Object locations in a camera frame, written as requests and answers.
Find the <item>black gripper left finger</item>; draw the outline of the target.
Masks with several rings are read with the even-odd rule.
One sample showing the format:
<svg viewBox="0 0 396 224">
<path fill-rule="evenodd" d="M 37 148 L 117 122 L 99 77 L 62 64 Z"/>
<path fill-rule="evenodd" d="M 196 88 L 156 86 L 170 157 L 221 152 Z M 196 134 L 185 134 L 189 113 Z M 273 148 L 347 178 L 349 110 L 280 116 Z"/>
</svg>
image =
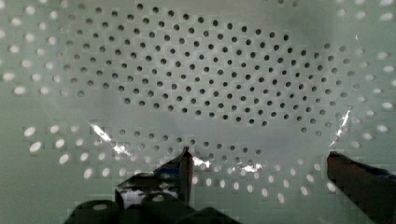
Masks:
<svg viewBox="0 0 396 224">
<path fill-rule="evenodd" d="M 115 188 L 115 201 L 121 208 L 141 204 L 149 195 L 169 194 L 189 203 L 193 176 L 193 157 L 188 147 L 172 160 L 149 173 L 139 173 Z"/>
</svg>

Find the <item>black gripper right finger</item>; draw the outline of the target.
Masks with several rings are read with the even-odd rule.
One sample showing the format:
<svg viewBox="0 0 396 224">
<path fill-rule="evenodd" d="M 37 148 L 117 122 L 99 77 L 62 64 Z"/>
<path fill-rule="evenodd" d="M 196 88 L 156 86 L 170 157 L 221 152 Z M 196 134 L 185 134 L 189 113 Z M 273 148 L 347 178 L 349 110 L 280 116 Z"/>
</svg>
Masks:
<svg viewBox="0 0 396 224">
<path fill-rule="evenodd" d="M 332 151 L 327 177 L 375 224 L 395 224 L 395 175 Z"/>
</svg>

